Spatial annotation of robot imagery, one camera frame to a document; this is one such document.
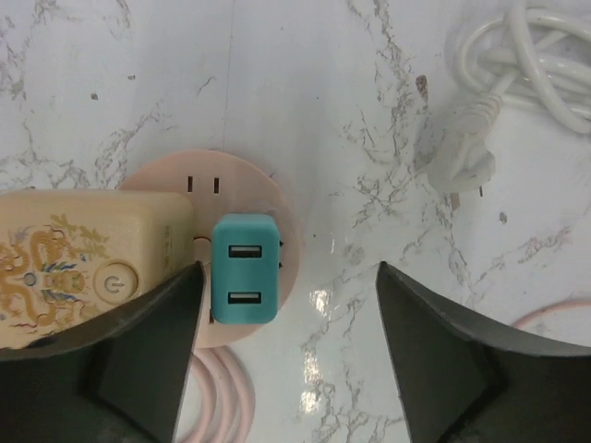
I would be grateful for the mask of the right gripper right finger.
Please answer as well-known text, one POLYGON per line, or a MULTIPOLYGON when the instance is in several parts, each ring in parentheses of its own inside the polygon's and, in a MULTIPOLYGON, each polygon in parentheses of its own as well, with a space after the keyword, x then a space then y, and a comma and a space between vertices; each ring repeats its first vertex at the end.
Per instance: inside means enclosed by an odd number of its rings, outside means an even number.
POLYGON ((589 441, 589 348, 478 314, 387 262, 376 289, 411 441, 589 441))

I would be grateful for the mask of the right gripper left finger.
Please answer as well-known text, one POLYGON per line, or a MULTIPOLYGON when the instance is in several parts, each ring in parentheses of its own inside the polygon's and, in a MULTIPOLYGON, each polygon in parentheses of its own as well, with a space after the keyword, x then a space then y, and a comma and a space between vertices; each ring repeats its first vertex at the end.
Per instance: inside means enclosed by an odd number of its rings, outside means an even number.
POLYGON ((172 442, 204 270, 72 329, 1 351, 4 442, 172 442))

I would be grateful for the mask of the beige cube plug adapter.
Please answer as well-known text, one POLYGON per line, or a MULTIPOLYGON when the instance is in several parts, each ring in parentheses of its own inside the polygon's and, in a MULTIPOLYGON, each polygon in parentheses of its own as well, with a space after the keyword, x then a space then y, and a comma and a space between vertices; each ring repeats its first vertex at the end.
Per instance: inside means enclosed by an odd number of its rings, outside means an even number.
POLYGON ((193 260, 194 212, 167 192, 1 196, 1 345, 22 349, 124 305, 193 260))

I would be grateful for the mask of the teal plug adapter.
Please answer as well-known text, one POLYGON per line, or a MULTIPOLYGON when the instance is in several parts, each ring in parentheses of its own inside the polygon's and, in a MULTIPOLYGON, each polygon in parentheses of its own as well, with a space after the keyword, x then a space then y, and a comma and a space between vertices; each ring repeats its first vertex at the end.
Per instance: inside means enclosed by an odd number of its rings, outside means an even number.
POLYGON ((267 214, 224 215, 214 226, 211 312, 221 324, 271 322, 279 304, 280 233, 267 214))

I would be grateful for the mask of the pink round power strip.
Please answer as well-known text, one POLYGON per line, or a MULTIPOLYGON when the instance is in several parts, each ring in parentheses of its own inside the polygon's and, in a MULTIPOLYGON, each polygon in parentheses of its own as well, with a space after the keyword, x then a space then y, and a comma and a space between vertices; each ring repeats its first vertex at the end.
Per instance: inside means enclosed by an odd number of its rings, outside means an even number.
POLYGON ((226 214, 267 214, 274 218, 281 238, 278 312, 281 310, 296 282, 300 244, 295 218, 285 196, 262 170, 228 153, 186 150, 148 163, 126 179, 121 187, 124 190, 182 194, 193 206, 193 248, 195 259, 205 273, 196 348, 229 345, 265 325, 229 325, 213 319, 212 232, 226 214))

